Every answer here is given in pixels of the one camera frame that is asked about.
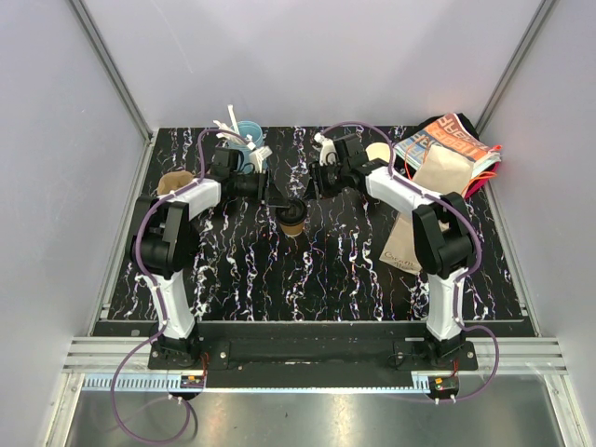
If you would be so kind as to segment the black plastic cup lid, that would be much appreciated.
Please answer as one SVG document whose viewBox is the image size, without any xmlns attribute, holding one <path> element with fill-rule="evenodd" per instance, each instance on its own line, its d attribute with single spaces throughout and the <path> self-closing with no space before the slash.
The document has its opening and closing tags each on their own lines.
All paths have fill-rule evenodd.
<svg viewBox="0 0 596 447">
<path fill-rule="evenodd" d="M 307 206 L 299 198 L 288 200 L 286 208 L 276 208 L 276 218 L 284 225 L 297 225 L 302 223 L 307 216 Z"/>
</svg>

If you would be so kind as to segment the single brown paper cup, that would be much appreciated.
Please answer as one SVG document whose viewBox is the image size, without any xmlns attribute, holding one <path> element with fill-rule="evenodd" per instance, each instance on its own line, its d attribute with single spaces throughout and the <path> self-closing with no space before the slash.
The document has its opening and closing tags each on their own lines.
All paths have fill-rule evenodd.
<svg viewBox="0 0 596 447">
<path fill-rule="evenodd" d="M 300 236 L 303 233 L 304 227 L 305 227 L 305 220 L 300 220 L 300 221 L 296 221 L 296 222 L 279 220 L 278 223 L 280 225 L 282 232 L 287 237 Z"/>
</svg>

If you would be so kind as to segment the cardboard cup carrier stack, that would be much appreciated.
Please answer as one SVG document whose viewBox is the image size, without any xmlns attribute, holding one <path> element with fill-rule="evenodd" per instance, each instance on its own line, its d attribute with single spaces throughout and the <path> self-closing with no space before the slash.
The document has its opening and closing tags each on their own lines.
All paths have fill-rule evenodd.
<svg viewBox="0 0 596 447">
<path fill-rule="evenodd" d="M 167 195 L 171 191 L 177 191 L 185 187 L 191 181 L 193 181 L 194 178 L 194 173 L 189 172 L 187 170 L 179 170 L 165 173 L 158 182 L 156 193 L 159 196 Z"/>
</svg>

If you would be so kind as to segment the brown paper takeout bag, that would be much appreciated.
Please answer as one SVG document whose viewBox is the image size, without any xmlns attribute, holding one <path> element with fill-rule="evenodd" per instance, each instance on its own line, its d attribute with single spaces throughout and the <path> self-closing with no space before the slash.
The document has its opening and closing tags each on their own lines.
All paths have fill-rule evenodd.
<svg viewBox="0 0 596 447">
<path fill-rule="evenodd" d="M 466 157 L 438 144 L 427 152 L 427 159 L 414 174 L 413 182 L 440 195 L 462 193 L 472 178 L 474 163 Z M 380 260 L 407 274 L 421 272 L 413 246 L 413 225 L 410 217 L 396 219 Z"/>
</svg>

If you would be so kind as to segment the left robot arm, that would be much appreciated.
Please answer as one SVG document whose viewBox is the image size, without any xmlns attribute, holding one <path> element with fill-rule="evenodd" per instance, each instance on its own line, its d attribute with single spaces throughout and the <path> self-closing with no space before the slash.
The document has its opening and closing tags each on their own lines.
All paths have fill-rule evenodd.
<svg viewBox="0 0 596 447">
<path fill-rule="evenodd" d="M 250 150 L 245 172 L 237 164 L 243 153 L 220 148 L 203 178 L 178 170 L 162 176 L 155 196 L 135 202 L 127 237 L 127 256 L 142 274 L 157 312 L 157 330 L 150 337 L 153 349 L 183 369 L 200 360 L 196 318 L 190 309 L 183 270 L 190 267 L 199 248 L 199 233 L 192 221 L 225 199 L 244 197 L 286 210 L 289 200 L 270 179 L 265 161 L 267 146 Z"/>
</svg>

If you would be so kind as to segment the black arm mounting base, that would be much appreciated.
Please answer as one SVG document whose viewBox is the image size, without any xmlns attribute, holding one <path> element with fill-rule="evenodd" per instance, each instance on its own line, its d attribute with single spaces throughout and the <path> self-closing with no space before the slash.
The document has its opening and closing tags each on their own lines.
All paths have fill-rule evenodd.
<svg viewBox="0 0 596 447">
<path fill-rule="evenodd" d="M 463 334 L 446 342 L 431 337 L 423 322 L 199 322 L 196 360 L 159 355 L 151 370 L 190 370 L 206 365 L 223 371 L 246 363 L 361 364 L 401 371 L 474 372 L 478 361 Z"/>
</svg>

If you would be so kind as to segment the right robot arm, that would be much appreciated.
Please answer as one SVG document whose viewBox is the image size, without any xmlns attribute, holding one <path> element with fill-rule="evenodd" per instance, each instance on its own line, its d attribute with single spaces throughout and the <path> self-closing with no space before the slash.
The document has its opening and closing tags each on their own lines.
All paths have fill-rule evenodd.
<svg viewBox="0 0 596 447">
<path fill-rule="evenodd" d="M 480 265 L 481 244 L 458 193 L 441 195 L 393 171 L 394 163 L 371 159 L 359 137 L 314 137 L 319 159 L 308 166 L 305 200 L 338 196 L 346 188 L 380 200 L 413 225 L 413 250 L 427 274 L 429 308 L 417 351 L 426 364 L 443 369 L 466 337 L 461 318 L 465 278 Z"/>
</svg>

